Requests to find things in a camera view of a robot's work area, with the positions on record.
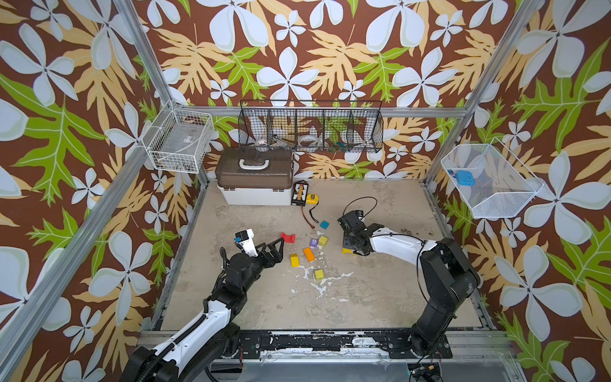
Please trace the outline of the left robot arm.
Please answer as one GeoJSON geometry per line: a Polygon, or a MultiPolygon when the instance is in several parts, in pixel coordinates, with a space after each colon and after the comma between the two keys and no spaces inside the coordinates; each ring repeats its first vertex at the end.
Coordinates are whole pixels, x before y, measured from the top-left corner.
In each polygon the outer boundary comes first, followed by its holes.
{"type": "Polygon", "coordinates": [[[250,232],[235,234],[239,252],[229,257],[220,248],[221,273],[201,311],[169,339],[130,356],[122,381],[213,381],[211,364],[239,350],[240,327],[233,322],[248,300],[248,290],[263,271],[283,261],[285,240],[255,245],[250,232]]]}

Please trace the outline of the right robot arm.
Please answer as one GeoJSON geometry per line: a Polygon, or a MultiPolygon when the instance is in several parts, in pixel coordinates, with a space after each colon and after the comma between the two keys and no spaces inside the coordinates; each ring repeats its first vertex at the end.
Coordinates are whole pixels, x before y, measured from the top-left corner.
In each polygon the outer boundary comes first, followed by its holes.
{"type": "Polygon", "coordinates": [[[415,266],[416,280],[426,286],[426,307],[410,330],[407,349],[417,357],[435,353],[458,308],[481,284],[462,247],[450,238],[424,240],[382,224],[367,225],[361,210],[345,213],[338,223],[344,247],[358,256],[376,252],[415,266]]]}

